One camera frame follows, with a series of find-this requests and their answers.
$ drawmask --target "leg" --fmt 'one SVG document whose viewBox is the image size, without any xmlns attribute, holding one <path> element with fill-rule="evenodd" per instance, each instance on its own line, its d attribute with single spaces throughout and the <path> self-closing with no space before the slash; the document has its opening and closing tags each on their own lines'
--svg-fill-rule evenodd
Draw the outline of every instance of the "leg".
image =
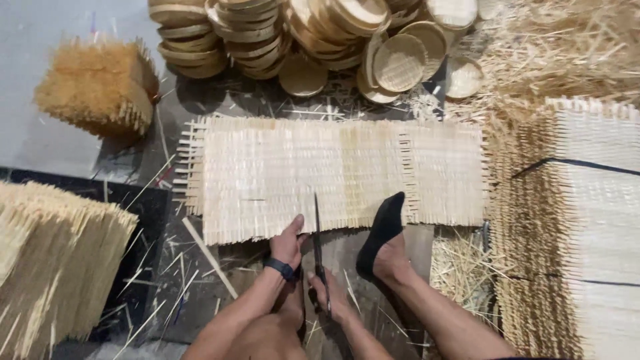
<svg viewBox="0 0 640 360">
<path fill-rule="evenodd" d="M 304 322 L 302 284 L 287 284 L 276 301 L 273 313 L 251 323 L 238 336 L 229 359 L 306 359 L 296 331 Z"/>
<path fill-rule="evenodd" d="M 404 254 L 403 202 L 404 194 L 398 193 L 380 206 L 369 239 L 358 254 L 358 270 L 377 277 L 407 304 L 446 359 L 515 356 L 513 347 L 498 334 L 415 273 Z"/>
</svg>

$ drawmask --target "black watch strap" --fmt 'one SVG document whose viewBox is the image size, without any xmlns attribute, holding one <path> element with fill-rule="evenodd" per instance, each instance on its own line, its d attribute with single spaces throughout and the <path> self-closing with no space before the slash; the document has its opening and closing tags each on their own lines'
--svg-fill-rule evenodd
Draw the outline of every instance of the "black watch strap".
<svg viewBox="0 0 640 360">
<path fill-rule="evenodd" d="M 278 270 L 285 281 L 296 280 L 296 272 L 291 268 L 289 264 L 285 264 L 282 261 L 274 258 L 266 258 L 264 260 L 264 266 L 274 268 Z"/>
</svg>

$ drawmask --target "scissors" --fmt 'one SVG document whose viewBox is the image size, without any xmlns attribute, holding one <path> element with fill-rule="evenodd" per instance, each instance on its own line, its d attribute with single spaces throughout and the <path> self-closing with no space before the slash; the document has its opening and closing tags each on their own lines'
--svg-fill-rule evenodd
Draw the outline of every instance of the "scissors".
<svg viewBox="0 0 640 360">
<path fill-rule="evenodd" d="M 313 237 L 314 241 L 314 257 L 316 258 L 316 275 L 324 284 L 324 293 L 326 294 L 326 309 L 331 318 L 331 301 L 329 300 L 329 286 L 326 283 L 326 274 L 324 266 L 322 266 L 322 246 L 320 245 L 320 211 L 318 210 L 318 195 L 314 193 L 314 201 L 316 202 L 316 233 Z"/>
</svg>

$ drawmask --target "black sock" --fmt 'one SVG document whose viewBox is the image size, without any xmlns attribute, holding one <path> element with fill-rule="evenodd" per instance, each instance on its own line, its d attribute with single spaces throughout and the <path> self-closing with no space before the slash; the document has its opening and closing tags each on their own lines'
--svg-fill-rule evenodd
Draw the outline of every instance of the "black sock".
<svg viewBox="0 0 640 360">
<path fill-rule="evenodd" d="M 404 193 L 399 192 L 386 198 L 378 208 L 376 217 L 371 226 L 371 233 L 356 259 L 356 270 L 365 277 L 373 276 L 373 261 L 378 255 L 378 251 L 387 241 L 396 237 L 402 232 L 402 205 L 404 204 Z"/>
</svg>

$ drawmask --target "woven bamboo mat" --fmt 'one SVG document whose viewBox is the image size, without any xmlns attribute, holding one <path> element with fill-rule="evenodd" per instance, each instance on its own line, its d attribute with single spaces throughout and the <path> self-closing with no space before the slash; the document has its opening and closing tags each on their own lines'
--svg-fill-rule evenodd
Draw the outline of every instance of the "woven bamboo mat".
<svg viewBox="0 0 640 360">
<path fill-rule="evenodd" d="M 370 225 L 382 200 L 398 191 L 407 196 L 406 224 L 483 221 L 477 126 L 220 117 L 193 127 L 208 133 L 183 142 L 189 168 L 181 171 L 188 211 L 204 214 L 208 244 L 269 238 L 297 213 L 313 231 L 314 192 L 326 230 Z M 204 153 L 210 160 L 202 165 Z"/>
<path fill-rule="evenodd" d="M 530 356 L 631 358 L 640 351 L 640 115 L 595 100 L 549 100 L 493 150 L 492 243 L 507 338 Z"/>
<path fill-rule="evenodd" d="M 41 359 L 86 339 L 137 222 L 118 204 L 0 183 L 0 357 Z"/>
</svg>

